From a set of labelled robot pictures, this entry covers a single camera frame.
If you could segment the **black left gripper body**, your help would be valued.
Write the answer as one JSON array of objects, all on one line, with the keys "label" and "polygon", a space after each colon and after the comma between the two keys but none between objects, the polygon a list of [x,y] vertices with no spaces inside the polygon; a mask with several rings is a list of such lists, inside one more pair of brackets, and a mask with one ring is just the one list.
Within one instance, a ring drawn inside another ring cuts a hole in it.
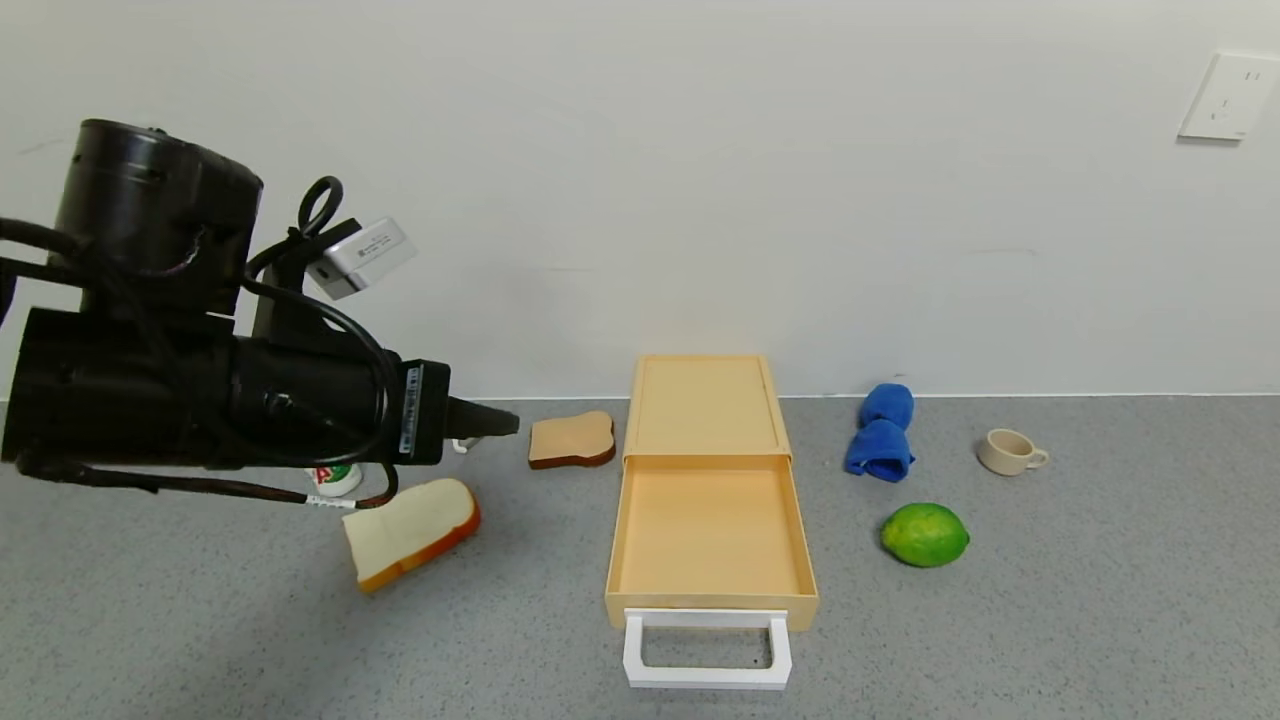
[{"label": "black left gripper body", "polygon": [[347,457],[353,462],[434,465],[443,455],[449,404],[451,368],[443,363],[403,359],[389,350],[396,372],[394,400],[383,400],[372,355],[356,340],[339,336],[287,336],[283,348],[288,389],[285,410],[288,452],[319,460]]}]

